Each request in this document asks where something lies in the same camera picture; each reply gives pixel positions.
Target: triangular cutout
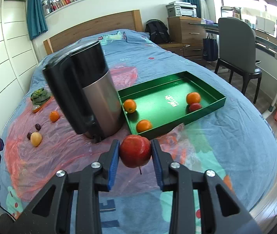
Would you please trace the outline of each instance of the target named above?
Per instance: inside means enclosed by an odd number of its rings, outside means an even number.
[[[38,216],[48,217],[51,210],[52,199],[55,192],[55,185],[51,186],[50,189],[43,195],[42,199],[32,210],[32,213]]]
[[[216,186],[217,196],[219,198],[223,216],[231,216],[239,213],[239,208],[233,199],[227,194],[222,186]]]

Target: green tray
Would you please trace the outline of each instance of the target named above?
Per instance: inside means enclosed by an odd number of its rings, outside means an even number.
[[[186,95],[194,91],[201,95],[202,108],[190,112]],[[187,71],[140,83],[118,93],[121,105],[127,99],[136,102],[134,113],[127,113],[122,105],[131,133],[149,140],[170,132],[181,123],[186,125],[212,113],[224,106],[226,100],[223,94]],[[149,120],[153,128],[138,133],[136,124],[142,119]]]

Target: green vegetable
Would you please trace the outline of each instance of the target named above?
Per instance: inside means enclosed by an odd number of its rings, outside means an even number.
[[[31,94],[30,99],[31,99],[33,105],[41,106],[44,103],[46,103],[50,99],[51,96],[52,96],[52,94],[50,92],[48,92],[44,88],[40,88]]]

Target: printer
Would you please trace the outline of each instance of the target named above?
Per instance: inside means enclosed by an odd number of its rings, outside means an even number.
[[[196,13],[196,5],[193,5],[188,2],[171,2],[166,5],[168,10],[169,17],[176,16],[189,16],[189,17],[197,17]]]

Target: red dot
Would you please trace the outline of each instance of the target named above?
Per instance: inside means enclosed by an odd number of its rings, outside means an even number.
[[[199,219],[201,218],[200,209],[198,209],[198,210],[196,211],[196,217],[199,218]]]

